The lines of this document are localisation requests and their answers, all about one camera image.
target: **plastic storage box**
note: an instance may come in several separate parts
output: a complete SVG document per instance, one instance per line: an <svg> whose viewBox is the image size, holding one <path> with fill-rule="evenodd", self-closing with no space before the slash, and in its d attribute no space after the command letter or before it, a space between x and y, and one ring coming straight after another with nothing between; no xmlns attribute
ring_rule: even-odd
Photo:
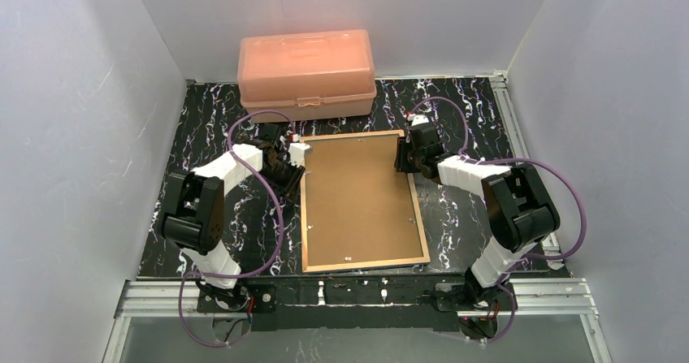
<svg viewBox="0 0 689 363"><path fill-rule="evenodd" d="M366 30L245 38L237 73L249 113L273 109L292 120L367 115L375 97ZM253 120L285 121L273 114Z"/></svg>

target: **black marble surface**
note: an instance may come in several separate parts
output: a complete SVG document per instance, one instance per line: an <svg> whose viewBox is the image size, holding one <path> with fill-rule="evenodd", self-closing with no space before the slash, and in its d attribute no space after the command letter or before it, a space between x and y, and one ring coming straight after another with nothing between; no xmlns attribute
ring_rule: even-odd
<svg viewBox="0 0 689 363"><path fill-rule="evenodd" d="M491 160L512 156L487 78L378 80L377 88L370 115L303 121L297 123L297 130L302 135L314 136L404 128L404 114L414 104L425 97L441 96L454 100L465 111L469 124L467 154L470 157ZM421 111L430 115L439 128L446 149L458 150L462 146L462 121L451 105L433 103ZM227 130L242 115L245 111L240 105L236 84L196 84L188 88L141 259L139 277L174 278L189 270L191 261L155 229L167 172L178 168L190 170L219 157L227 149ZM258 127L247 122L240 129L243 134L253 135ZM490 237L483 201L458 188L434 184L420 174L414 178L431 262L424 266L359 270L347 274L457 273L464 272L480 256ZM298 202L284 207L284 221L283 248L277 261L263 274L302 274ZM270 257L275 249L276 229L275 207L257 180L245 180L225 198L223 241L242 270L254 270ZM546 271L548 267L544 261L535 261L527 264L526 270Z"/></svg>

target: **white panel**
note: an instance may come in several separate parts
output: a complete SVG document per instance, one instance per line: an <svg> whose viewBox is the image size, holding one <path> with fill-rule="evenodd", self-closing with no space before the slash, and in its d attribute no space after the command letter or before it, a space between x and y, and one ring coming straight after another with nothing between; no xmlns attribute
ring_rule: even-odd
<svg viewBox="0 0 689 363"><path fill-rule="evenodd" d="M365 28L377 76L506 69L543 0L282 0L289 32Z"/></svg>
<svg viewBox="0 0 689 363"><path fill-rule="evenodd" d="M100 361L184 96L141 0L0 0L0 361Z"/></svg>
<svg viewBox="0 0 689 363"><path fill-rule="evenodd" d="M280 0L142 1L185 79L236 81L241 39L278 31Z"/></svg>
<svg viewBox="0 0 689 363"><path fill-rule="evenodd" d="M591 286L615 361L689 354L687 10L689 0L546 0L509 72L531 154L587 204L589 235L568 266ZM575 209L554 195L568 246Z"/></svg>
<svg viewBox="0 0 689 363"><path fill-rule="evenodd" d="M369 31L377 76L506 69L543 0L143 0L182 74L236 80L241 38Z"/></svg>

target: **black cable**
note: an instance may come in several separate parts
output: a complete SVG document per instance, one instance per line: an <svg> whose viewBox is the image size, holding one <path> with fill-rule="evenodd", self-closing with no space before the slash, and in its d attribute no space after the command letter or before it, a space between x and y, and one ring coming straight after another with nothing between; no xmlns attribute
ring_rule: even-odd
<svg viewBox="0 0 689 363"><path fill-rule="evenodd" d="M227 333L227 336L225 336L225 340L223 340L223 343L226 343L230 339L230 335L232 334L232 331L235 330L235 326L240 323L246 321L246 318L240 318L239 320L235 321L234 324L230 327L230 331Z"/></svg>

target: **cork board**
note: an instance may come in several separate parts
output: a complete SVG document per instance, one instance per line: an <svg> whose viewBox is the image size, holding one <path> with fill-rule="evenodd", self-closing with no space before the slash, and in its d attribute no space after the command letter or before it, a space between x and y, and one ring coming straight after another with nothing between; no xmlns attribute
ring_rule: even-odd
<svg viewBox="0 0 689 363"><path fill-rule="evenodd" d="M428 263L414 178L395 172L403 131L302 137L304 272Z"/></svg>

